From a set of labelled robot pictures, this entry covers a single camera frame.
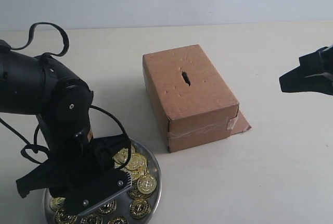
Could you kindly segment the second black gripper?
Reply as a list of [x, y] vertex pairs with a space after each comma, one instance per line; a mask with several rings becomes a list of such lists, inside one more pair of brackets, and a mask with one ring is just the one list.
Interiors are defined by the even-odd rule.
[[301, 56], [299, 63], [299, 67], [279, 78], [282, 92], [332, 95], [332, 45]]

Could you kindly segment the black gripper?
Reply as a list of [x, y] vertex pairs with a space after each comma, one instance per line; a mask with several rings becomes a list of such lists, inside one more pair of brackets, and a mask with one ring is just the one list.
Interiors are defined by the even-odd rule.
[[121, 149], [131, 150], [126, 133], [93, 139], [80, 160], [64, 170], [47, 160], [16, 180], [21, 198], [31, 191], [49, 188], [53, 197], [64, 197], [67, 214], [84, 216], [111, 202], [132, 186], [129, 172], [115, 167], [114, 155]]

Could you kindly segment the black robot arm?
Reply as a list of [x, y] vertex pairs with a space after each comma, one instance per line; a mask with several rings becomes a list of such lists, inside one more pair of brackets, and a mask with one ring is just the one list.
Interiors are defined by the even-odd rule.
[[126, 132], [93, 138], [88, 112], [93, 92], [75, 73], [45, 53], [30, 57], [1, 41], [1, 112], [35, 115], [46, 146], [27, 143], [21, 150], [43, 152], [47, 160], [16, 181], [18, 193], [49, 189], [64, 197], [70, 215], [86, 214], [129, 190], [129, 173], [113, 156], [131, 145]]

